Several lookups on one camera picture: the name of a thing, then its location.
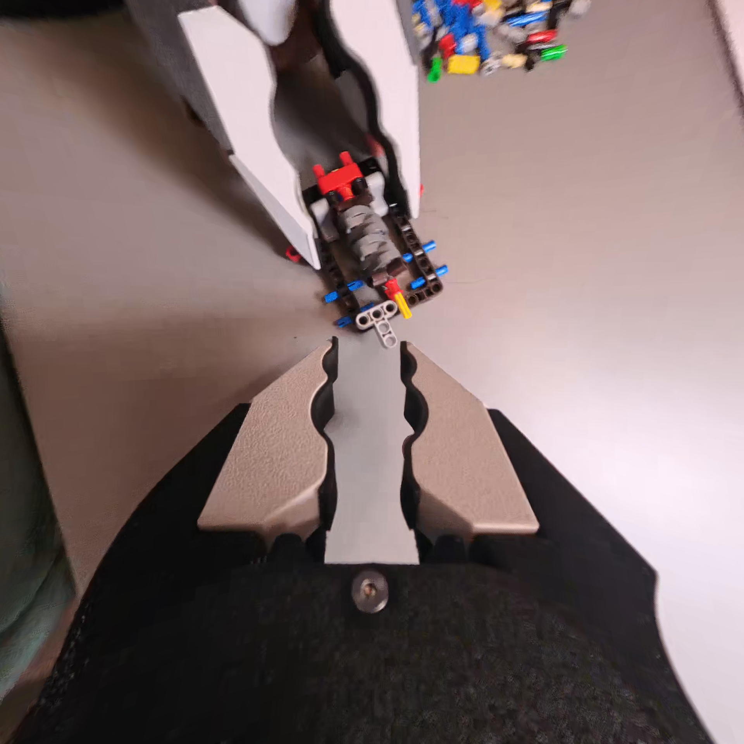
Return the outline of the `person's left hand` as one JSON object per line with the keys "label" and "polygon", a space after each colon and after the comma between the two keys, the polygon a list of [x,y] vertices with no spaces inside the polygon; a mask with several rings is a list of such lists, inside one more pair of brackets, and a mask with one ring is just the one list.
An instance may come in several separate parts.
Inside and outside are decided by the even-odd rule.
{"label": "person's left hand", "polygon": [[286,40],[271,48],[270,56],[279,71],[298,68],[313,60],[324,61],[333,79],[346,70],[340,41],[323,7],[316,2],[297,2]]}

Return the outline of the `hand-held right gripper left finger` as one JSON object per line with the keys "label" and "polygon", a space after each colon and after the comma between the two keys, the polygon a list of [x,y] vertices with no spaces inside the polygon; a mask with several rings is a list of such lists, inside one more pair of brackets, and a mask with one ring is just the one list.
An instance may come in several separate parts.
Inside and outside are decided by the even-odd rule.
{"label": "hand-held right gripper left finger", "polygon": [[339,340],[302,358],[248,404],[246,416],[210,491],[197,526],[206,532],[253,532],[270,548],[283,534],[324,543],[338,491],[333,418]]}

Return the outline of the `person's green sweatshirt torso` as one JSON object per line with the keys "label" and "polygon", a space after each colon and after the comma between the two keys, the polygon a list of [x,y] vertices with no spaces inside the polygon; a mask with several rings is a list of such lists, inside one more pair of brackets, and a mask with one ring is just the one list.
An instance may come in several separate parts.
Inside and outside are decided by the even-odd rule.
{"label": "person's green sweatshirt torso", "polygon": [[1,700],[75,597],[69,559],[6,329],[1,327]]}

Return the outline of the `grey T-shaped lego beam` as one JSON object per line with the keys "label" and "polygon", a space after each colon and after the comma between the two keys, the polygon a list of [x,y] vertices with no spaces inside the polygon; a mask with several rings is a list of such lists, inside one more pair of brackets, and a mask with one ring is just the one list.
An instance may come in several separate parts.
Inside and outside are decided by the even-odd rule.
{"label": "grey T-shaped lego beam", "polygon": [[355,325],[359,331],[374,330],[377,339],[385,349],[395,349],[398,339],[391,326],[391,320],[398,315],[399,307],[395,301],[387,300],[359,312]]}

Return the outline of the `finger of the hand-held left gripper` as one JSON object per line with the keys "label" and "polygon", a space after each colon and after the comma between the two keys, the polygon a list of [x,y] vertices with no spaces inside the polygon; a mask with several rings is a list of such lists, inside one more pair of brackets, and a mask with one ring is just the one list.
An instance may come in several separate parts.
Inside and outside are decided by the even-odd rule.
{"label": "finger of the hand-held left gripper", "polygon": [[221,7],[185,11],[178,20],[226,132],[230,162],[291,246],[320,270],[300,179],[275,137],[276,78],[267,47]]}
{"label": "finger of the hand-held left gripper", "polygon": [[330,20],[344,52],[361,66],[374,91],[373,138],[388,149],[388,173],[399,176],[408,214],[420,215],[420,68],[410,2],[331,1]]}

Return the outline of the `pile of small lego connectors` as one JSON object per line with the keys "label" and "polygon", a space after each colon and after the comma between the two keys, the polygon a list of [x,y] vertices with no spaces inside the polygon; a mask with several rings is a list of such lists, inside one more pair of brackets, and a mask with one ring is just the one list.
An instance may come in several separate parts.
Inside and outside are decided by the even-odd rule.
{"label": "pile of small lego connectors", "polygon": [[428,83],[445,76],[487,77],[531,71],[562,60],[566,19],[581,18],[591,1],[415,1],[412,27]]}

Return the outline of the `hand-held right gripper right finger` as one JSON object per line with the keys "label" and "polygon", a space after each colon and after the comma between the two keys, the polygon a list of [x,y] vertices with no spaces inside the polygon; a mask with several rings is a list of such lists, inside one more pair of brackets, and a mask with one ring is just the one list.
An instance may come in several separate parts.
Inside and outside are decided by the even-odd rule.
{"label": "hand-held right gripper right finger", "polygon": [[533,536],[540,524],[489,411],[408,341],[400,490],[405,521],[423,549],[442,538]]}

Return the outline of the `black lego chassis frame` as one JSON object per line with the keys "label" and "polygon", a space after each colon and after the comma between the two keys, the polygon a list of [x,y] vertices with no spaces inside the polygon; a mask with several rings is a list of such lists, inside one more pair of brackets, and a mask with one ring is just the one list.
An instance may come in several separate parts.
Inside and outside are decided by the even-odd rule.
{"label": "black lego chassis frame", "polygon": [[409,319],[442,294],[449,268],[432,262],[435,241],[418,236],[377,158],[342,152],[334,168],[315,164],[312,173],[315,181],[302,198],[317,230],[319,271],[328,287],[323,303],[339,307],[337,328],[361,332],[357,314],[387,300]]}

